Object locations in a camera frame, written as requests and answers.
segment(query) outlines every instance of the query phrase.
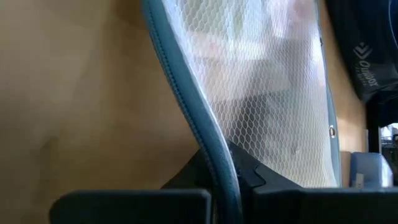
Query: wooden floor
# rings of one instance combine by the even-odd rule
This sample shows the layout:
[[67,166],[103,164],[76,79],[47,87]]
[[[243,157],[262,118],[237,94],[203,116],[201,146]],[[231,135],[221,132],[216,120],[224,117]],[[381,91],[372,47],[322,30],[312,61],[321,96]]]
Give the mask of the wooden floor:
[[[353,93],[324,8],[341,150],[363,151]],[[46,223],[74,189],[156,189],[198,146],[132,0],[0,3],[0,217]]]

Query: white mesh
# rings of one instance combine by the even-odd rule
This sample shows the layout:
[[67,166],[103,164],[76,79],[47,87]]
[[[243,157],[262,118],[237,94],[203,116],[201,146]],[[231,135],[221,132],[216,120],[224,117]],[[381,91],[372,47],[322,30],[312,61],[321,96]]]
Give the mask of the white mesh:
[[336,186],[315,2],[163,4],[226,139],[304,187]]

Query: metal grommet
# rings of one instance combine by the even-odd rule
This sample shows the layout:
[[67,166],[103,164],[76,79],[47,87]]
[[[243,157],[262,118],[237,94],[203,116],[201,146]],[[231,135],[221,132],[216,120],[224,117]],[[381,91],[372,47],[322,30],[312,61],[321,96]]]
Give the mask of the metal grommet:
[[329,135],[331,138],[335,138],[336,137],[336,129],[333,125],[331,125],[329,127]]

